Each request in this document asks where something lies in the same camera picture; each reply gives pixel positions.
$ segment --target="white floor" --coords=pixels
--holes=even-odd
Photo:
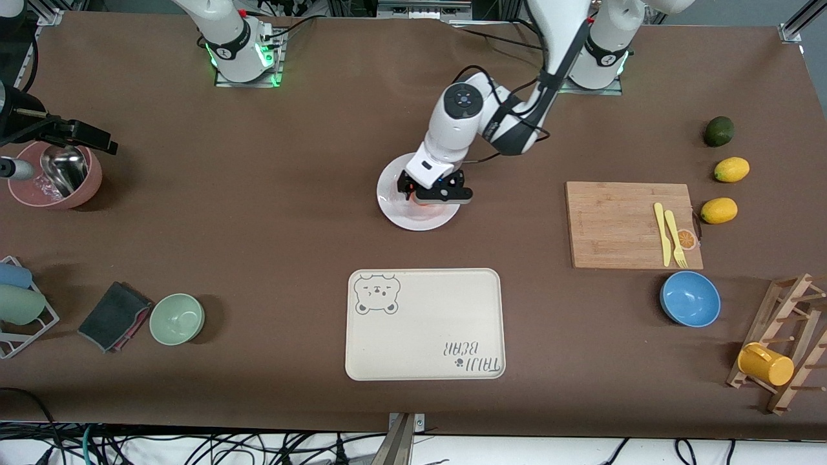
[[[282,436],[278,434],[263,437],[265,445],[278,448]],[[323,448],[335,443],[334,434],[318,434],[302,448]],[[153,442],[134,439],[123,448],[123,453],[136,465],[182,465],[187,457],[203,441],[199,439],[178,439],[175,441]],[[346,444],[350,458],[369,455],[379,448],[382,438],[364,439]],[[257,439],[248,442],[257,445]],[[411,465],[485,465],[485,464],[566,464],[601,465],[605,463],[620,443],[619,439],[572,439],[572,438],[488,438],[460,436],[417,437],[413,446]],[[728,441],[693,440],[697,463],[700,465],[724,465],[729,448]],[[219,450],[229,448],[222,446]],[[23,465],[36,462],[46,450],[46,445],[37,441],[0,441],[0,465]],[[684,452],[687,460],[689,454]],[[299,465],[309,454],[294,454],[290,458]],[[69,455],[71,465],[84,465],[84,461]],[[266,458],[269,462],[273,455]],[[333,459],[332,453],[315,458],[311,463],[324,463]],[[257,465],[265,463],[259,452],[231,453],[222,460],[224,465]],[[61,464],[60,454],[52,453],[50,464]],[[209,463],[209,456],[199,463]],[[827,444],[790,443],[767,441],[738,441],[731,465],[778,465],[778,464],[820,464],[827,463]],[[614,465],[681,465],[670,439],[632,439],[618,456]]]

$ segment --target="orange slice sticker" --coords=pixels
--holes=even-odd
[[[695,247],[698,247],[698,238],[695,237],[695,233],[688,230],[688,229],[681,229],[677,232],[678,242],[681,243],[681,248],[683,250],[693,250]]]

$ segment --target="lime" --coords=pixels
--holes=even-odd
[[[716,117],[706,125],[704,142],[710,147],[720,147],[735,136],[735,125],[727,117]]]

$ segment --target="green cup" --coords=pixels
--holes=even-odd
[[[34,290],[0,284],[0,319],[22,326],[35,321],[46,307],[46,297]]]

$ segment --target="mint green bowl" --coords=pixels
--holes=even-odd
[[[192,296],[172,294],[155,306],[150,333],[165,346],[177,346],[194,338],[204,326],[204,309]]]

